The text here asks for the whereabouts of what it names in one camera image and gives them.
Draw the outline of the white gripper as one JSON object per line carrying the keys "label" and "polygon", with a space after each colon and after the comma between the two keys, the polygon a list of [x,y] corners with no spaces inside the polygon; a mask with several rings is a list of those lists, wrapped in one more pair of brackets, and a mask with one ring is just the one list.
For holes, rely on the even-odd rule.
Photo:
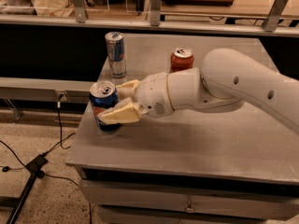
{"label": "white gripper", "polygon": [[144,113],[153,118],[174,113],[168,97],[165,72],[150,75],[141,82],[130,80],[117,85],[116,89],[121,101],[97,115],[107,125],[138,122]]}

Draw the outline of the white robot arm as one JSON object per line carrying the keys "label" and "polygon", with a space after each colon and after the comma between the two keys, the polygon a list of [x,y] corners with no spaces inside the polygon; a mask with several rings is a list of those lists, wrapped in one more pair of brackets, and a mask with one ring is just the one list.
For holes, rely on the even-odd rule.
{"label": "white robot arm", "polygon": [[190,109],[222,113],[245,102],[299,133],[299,81],[233,49],[213,49],[198,67],[150,75],[117,87],[120,101],[97,115],[105,124],[132,123]]}

